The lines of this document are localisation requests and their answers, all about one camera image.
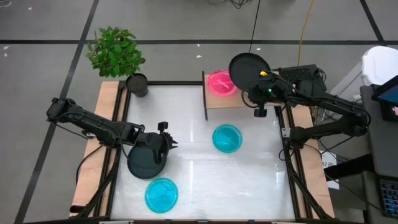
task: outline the white container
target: white container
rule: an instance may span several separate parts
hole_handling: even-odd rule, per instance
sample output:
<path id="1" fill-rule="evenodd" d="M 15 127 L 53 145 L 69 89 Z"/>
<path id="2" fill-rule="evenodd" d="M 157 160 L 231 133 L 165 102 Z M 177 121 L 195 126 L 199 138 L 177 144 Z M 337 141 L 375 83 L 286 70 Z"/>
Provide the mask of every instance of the white container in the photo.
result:
<path id="1" fill-rule="evenodd" d="M 363 85 L 383 85 L 398 75 L 398 50 L 390 47 L 372 47 L 334 89 L 332 95 L 355 101 L 360 99 Z"/>

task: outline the electronic device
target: electronic device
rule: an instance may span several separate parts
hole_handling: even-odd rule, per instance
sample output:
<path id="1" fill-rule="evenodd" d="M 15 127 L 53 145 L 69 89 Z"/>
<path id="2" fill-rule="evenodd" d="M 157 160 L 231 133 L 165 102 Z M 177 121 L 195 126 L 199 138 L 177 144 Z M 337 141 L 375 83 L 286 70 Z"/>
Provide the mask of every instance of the electronic device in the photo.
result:
<path id="1" fill-rule="evenodd" d="M 378 177 L 380 203 L 384 215 L 398 218 L 398 180 L 388 177 Z"/>
<path id="2" fill-rule="evenodd" d="M 398 122 L 398 75 L 381 86 L 373 85 L 373 89 L 372 100 L 380 103 L 382 118 Z"/>
<path id="3" fill-rule="evenodd" d="M 280 76 L 293 84 L 296 84 L 300 81 L 310 80 L 318 83 L 322 86 L 323 91 L 326 91 L 326 85 L 321 76 L 322 70 L 319 69 L 316 65 L 302 65 L 297 67 L 289 67 L 282 68 L 282 73 Z"/>
<path id="4" fill-rule="evenodd" d="M 72 99 L 54 98 L 46 112 L 47 121 L 72 123 L 86 133 L 95 134 L 100 145 L 121 148 L 127 157 L 129 170 L 138 178 L 148 179 L 159 174 L 165 166 L 169 150 L 175 148 L 169 133 L 164 132 L 168 123 L 158 124 L 158 133 L 144 133 L 145 127 L 129 122 L 114 122 L 76 105 Z M 132 146 L 130 155 L 123 144 Z"/>
<path id="5" fill-rule="evenodd" d="M 370 124 L 370 115 L 361 104 L 350 102 L 325 93 L 320 83 L 314 80 L 296 81 L 283 79 L 284 70 L 279 68 L 277 75 L 260 56 L 243 53 L 235 56 L 229 64 L 233 83 L 248 93 L 249 100 L 257 104 L 254 111 L 257 117 L 265 117 L 265 103 L 284 103 L 287 106 L 319 106 L 343 115 L 338 121 L 311 128 L 293 127 L 289 131 L 289 141 L 293 147 L 303 148 L 309 139 L 320 139 L 333 134 L 362 136 Z"/>

